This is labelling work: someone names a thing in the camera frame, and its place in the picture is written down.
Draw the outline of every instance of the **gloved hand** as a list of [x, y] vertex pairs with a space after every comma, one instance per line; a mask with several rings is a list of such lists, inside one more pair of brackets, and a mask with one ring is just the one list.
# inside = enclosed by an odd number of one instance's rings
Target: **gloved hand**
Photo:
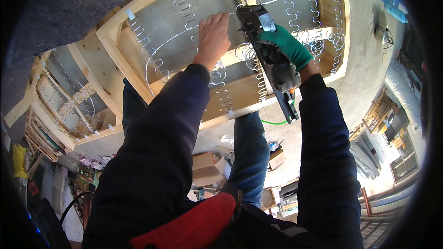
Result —
[[275, 24], [275, 32], [261, 32], [256, 37], [257, 42], [278, 47], [281, 53], [296, 66], [296, 71], [302, 69], [312, 56], [303, 45], [285, 28]]

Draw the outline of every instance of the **red fabric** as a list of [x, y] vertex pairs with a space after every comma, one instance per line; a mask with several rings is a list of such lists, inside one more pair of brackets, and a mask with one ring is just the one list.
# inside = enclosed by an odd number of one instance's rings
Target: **red fabric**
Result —
[[134, 249], [144, 249], [147, 244], [158, 249], [206, 248], [228, 225], [235, 205], [234, 197], [220, 192], [169, 223], [132, 238], [129, 245]]

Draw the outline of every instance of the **jeans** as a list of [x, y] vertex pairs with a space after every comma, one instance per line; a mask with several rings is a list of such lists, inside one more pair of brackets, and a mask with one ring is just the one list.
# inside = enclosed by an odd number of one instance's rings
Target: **jeans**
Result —
[[[126, 135], [128, 127], [146, 111], [148, 105], [126, 78], [123, 82], [122, 124]], [[234, 144], [235, 160], [221, 191], [237, 198], [237, 191], [241, 190], [243, 202], [259, 208], [270, 152], [258, 111], [235, 119]]]

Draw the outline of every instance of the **red object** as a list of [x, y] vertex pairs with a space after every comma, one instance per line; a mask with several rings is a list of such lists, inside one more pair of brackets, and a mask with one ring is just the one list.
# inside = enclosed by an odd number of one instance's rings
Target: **red object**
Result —
[[234, 197], [220, 192], [169, 223], [134, 237], [129, 245], [134, 249], [144, 249], [148, 244], [158, 249], [207, 248], [231, 221], [235, 205]]
[[34, 181], [28, 184], [28, 188], [32, 196], [36, 195], [39, 192], [39, 189], [37, 188], [36, 183], [34, 183]]
[[86, 230], [88, 224], [89, 214], [91, 212], [91, 194], [86, 193], [83, 196], [83, 230]]
[[363, 199], [365, 200], [366, 212], [368, 213], [368, 217], [372, 216], [371, 205], [369, 204], [368, 195], [366, 194], [365, 187], [362, 187]]

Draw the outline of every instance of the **hand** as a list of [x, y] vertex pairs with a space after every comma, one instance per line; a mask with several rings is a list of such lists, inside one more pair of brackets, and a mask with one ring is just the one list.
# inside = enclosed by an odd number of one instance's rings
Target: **hand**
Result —
[[302, 69], [312, 60], [309, 51], [280, 25], [275, 24], [275, 32], [261, 32], [256, 39], [257, 42], [278, 47], [280, 52], [296, 66], [296, 71]]
[[228, 39], [229, 13], [212, 14], [200, 21], [198, 27], [198, 53], [193, 64], [202, 64], [209, 71], [217, 61], [228, 51], [231, 42]]

